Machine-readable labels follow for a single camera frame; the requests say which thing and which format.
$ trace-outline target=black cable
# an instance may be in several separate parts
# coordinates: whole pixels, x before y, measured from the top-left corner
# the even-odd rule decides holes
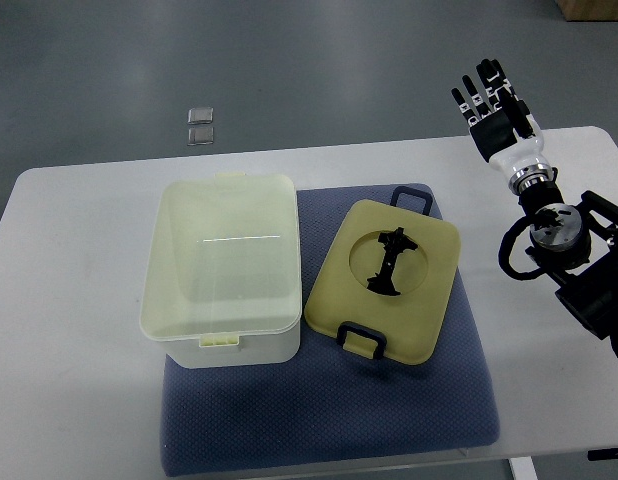
[[[536,215],[527,215],[522,217],[518,219],[509,231],[507,231],[507,233],[505,233],[502,237],[500,250],[498,250],[498,264],[500,265],[500,268],[502,268],[502,271],[514,280],[534,280],[545,273],[542,268],[537,268],[536,270],[531,270],[529,272],[519,272],[511,266],[511,262],[509,261],[511,252],[513,251],[513,247],[518,237],[527,228],[536,223],[537,220]]]

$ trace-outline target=black plastic clip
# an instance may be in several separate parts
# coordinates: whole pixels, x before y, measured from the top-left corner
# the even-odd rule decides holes
[[[425,206],[422,209],[422,214],[425,216],[429,216],[431,212],[431,206],[433,205],[433,196],[429,192],[425,192],[424,190],[418,190],[417,188],[407,187],[406,185],[401,185],[396,187],[391,195],[391,201],[389,205],[395,207],[398,205],[398,197],[401,194],[411,195],[412,197],[422,198],[425,201]]]
[[[396,260],[398,255],[405,250],[415,250],[418,248],[416,242],[411,240],[404,234],[404,228],[398,227],[393,232],[382,232],[378,235],[378,242],[385,246],[385,256],[382,259],[382,266],[380,272],[376,273],[374,277],[367,279],[369,284],[367,289],[380,295],[396,296],[400,295],[391,281],[393,270],[396,267]]]
[[[345,344],[347,340],[347,333],[355,333],[356,335],[360,335],[361,337],[369,338],[375,341],[378,346],[373,351],[373,359],[379,360],[385,354],[385,348],[387,348],[387,338],[377,330],[373,330],[368,327],[364,327],[354,322],[342,322],[338,327],[338,334],[336,335],[336,342],[341,347]]]

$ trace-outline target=gray floor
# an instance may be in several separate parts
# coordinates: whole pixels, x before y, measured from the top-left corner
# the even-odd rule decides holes
[[[553,0],[0,1],[0,217],[33,167],[464,135],[449,90],[484,57],[543,128],[618,144],[618,23],[567,23]],[[187,147],[186,112],[204,105],[216,140]],[[534,460],[540,480],[618,478],[618,460]]]

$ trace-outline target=cardboard box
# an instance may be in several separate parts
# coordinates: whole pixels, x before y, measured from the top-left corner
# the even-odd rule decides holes
[[[565,19],[618,22],[618,0],[556,0]]]

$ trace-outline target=container lid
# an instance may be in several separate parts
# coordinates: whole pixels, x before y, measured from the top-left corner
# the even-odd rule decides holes
[[[171,184],[154,230],[141,328],[157,341],[281,333],[302,308],[296,193],[283,175]]]
[[[307,323],[353,353],[423,363],[438,340],[459,256],[452,224],[361,200],[327,253],[305,305]]]

